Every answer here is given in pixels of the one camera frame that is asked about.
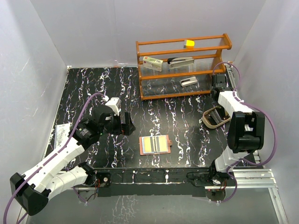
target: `wall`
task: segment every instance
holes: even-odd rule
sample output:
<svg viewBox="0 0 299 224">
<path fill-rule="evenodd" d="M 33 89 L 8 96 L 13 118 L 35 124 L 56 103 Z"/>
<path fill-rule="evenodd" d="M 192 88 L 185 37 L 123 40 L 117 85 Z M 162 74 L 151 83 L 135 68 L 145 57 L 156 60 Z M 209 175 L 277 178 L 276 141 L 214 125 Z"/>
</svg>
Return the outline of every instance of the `wall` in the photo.
<svg viewBox="0 0 299 224">
<path fill-rule="evenodd" d="M 233 60 L 264 0 L 31 0 L 66 65 L 137 65 L 135 41 L 228 33 Z"/>
<path fill-rule="evenodd" d="M 266 110 L 278 130 L 278 151 L 268 167 L 291 224 L 299 220 L 298 24 L 297 0 L 267 0 L 235 60 L 242 71 L 241 96 Z M 260 151 L 263 160 L 272 147 L 268 126 Z"/>
<path fill-rule="evenodd" d="M 29 0 L 0 2 L 0 217 L 11 197 L 9 178 L 43 155 L 66 66 Z M 14 202 L 9 222 L 20 206 Z"/>
</svg>

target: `box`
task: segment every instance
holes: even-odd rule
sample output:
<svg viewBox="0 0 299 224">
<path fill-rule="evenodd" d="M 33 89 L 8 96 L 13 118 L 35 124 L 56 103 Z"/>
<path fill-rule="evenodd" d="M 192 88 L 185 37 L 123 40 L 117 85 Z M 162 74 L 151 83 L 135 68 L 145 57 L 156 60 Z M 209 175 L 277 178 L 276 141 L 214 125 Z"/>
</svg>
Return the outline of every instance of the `box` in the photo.
<svg viewBox="0 0 299 224">
<path fill-rule="evenodd" d="M 155 59 L 152 57 L 143 57 L 143 66 L 147 69 L 153 69 L 155 71 L 162 71 L 163 60 Z"/>
</svg>

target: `black marble table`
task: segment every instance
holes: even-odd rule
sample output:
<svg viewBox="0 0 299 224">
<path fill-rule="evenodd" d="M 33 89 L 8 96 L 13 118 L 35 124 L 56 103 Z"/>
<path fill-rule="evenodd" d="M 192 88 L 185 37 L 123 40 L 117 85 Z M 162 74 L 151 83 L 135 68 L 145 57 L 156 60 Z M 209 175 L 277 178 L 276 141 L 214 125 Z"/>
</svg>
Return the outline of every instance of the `black marble table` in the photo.
<svg viewBox="0 0 299 224">
<path fill-rule="evenodd" d="M 135 67 L 70 69 L 55 125 L 75 124 L 88 97 L 98 91 L 121 99 L 121 113 L 131 113 L 136 130 L 130 136 L 101 136 L 69 168 L 83 161 L 94 168 L 208 167 L 227 145 L 229 124 L 211 130 L 201 122 L 203 112 L 217 105 L 208 95 L 141 101 Z M 86 113 L 102 103 L 101 97 L 93 99 Z M 46 154 L 54 147 L 55 125 Z M 164 134 L 173 142 L 170 154 L 140 156 L 140 136 Z"/>
</svg>

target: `white stapler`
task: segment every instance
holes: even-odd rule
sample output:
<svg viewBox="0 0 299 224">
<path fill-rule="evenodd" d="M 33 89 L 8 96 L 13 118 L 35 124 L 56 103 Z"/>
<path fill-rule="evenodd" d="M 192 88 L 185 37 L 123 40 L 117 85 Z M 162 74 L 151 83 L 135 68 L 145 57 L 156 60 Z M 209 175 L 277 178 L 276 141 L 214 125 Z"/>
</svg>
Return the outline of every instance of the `white stapler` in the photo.
<svg viewBox="0 0 299 224">
<path fill-rule="evenodd" d="M 190 78 L 185 78 L 185 79 L 182 79 L 179 81 L 179 83 L 181 84 L 182 87 L 185 87 L 185 86 L 189 86 L 189 85 L 192 85 L 192 84 L 196 84 L 197 83 L 197 79 L 196 77 L 190 77 Z"/>
<path fill-rule="evenodd" d="M 175 69 L 194 64 L 194 59 L 192 57 L 172 57 L 168 58 L 167 63 L 170 69 Z"/>
</svg>

